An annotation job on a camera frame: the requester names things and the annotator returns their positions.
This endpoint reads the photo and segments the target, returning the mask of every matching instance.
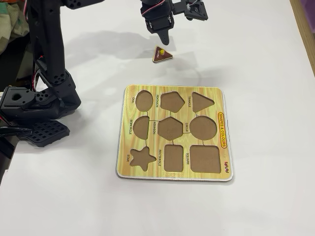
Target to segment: square cutout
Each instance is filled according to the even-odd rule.
[[[217,146],[191,146],[190,168],[197,173],[221,173],[219,148]]]

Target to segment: triangle puzzle piece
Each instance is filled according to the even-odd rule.
[[[205,96],[202,96],[199,93],[193,92],[192,93],[192,110],[193,112],[197,113],[201,110],[211,107],[215,104],[213,100],[210,98],[207,98]]]
[[[156,46],[156,50],[153,56],[153,62],[158,63],[158,62],[169,60],[169,59],[173,59],[173,55],[165,51],[163,48]]]

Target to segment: wood grain pattern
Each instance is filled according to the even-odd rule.
[[[309,57],[313,73],[315,75],[315,38],[311,32],[309,23],[305,17],[304,9],[300,0],[290,0],[297,26]]]
[[[153,106],[148,112],[141,112],[136,108],[135,100],[137,94],[142,90],[149,91],[154,99]],[[177,113],[171,113],[160,107],[160,98],[164,93],[176,91],[183,98],[185,104]],[[217,124],[218,131],[211,140],[198,140],[189,130],[190,122],[196,118],[192,110],[192,93],[197,92],[210,99],[215,104],[197,113],[198,116],[207,116]],[[205,87],[176,87],[176,86],[143,86],[131,85],[125,90],[123,117],[120,135],[120,146],[117,160],[117,173],[121,177],[150,178],[150,179],[175,179],[175,180],[208,180],[224,181],[232,177],[232,168],[226,171],[226,164],[231,166],[229,148],[221,147],[219,113],[224,112],[223,94],[219,88]],[[148,116],[149,135],[147,140],[139,139],[132,131],[134,122],[142,116]],[[173,117],[183,124],[183,135],[173,141],[168,141],[158,135],[158,121]],[[164,169],[164,147],[166,145],[181,145],[184,149],[184,167],[182,172],[167,172]],[[190,147],[192,145],[217,146],[220,151],[221,172],[195,173],[190,168]],[[143,171],[140,166],[130,166],[133,157],[130,150],[142,150],[145,146],[150,148],[150,155],[157,160],[148,164],[148,170]]]

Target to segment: wooden puzzle board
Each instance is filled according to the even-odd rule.
[[[127,87],[117,174],[139,179],[231,180],[222,91],[206,87]]]

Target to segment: red wire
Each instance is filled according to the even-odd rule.
[[[145,12],[142,13],[142,16],[144,14],[146,14],[147,12],[151,11],[153,8],[156,8],[157,6],[161,6],[164,2],[165,2],[165,0],[162,0],[159,3],[155,4],[154,6],[150,7],[148,10],[146,10]]]
[[[25,14],[26,14],[27,5],[28,5],[28,0],[25,0],[25,3],[24,3],[24,10],[23,10],[24,16],[26,16]]]
[[[37,69],[37,70],[34,72],[32,78],[31,78],[31,87],[33,88],[33,91],[34,91],[34,92],[36,92],[35,80],[36,80],[36,75],[37,75],[38,71],[39,71],[39,69]]]

